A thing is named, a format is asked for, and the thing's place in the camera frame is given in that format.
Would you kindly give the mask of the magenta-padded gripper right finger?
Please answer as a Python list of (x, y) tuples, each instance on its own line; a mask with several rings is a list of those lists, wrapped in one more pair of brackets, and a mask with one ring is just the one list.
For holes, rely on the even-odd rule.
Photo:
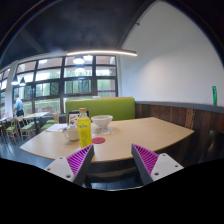
[(157, 154), (133, 144), (131, 153), (144, 185), (183, 169), (183, 166), (166, 153)]

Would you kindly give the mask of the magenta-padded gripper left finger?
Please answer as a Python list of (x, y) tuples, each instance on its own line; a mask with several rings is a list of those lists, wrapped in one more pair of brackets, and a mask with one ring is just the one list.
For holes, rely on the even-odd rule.
[(93, 156), (94, 146), (89, 145), (68, 157), (59, 156), (45, 171), (82, 186)]

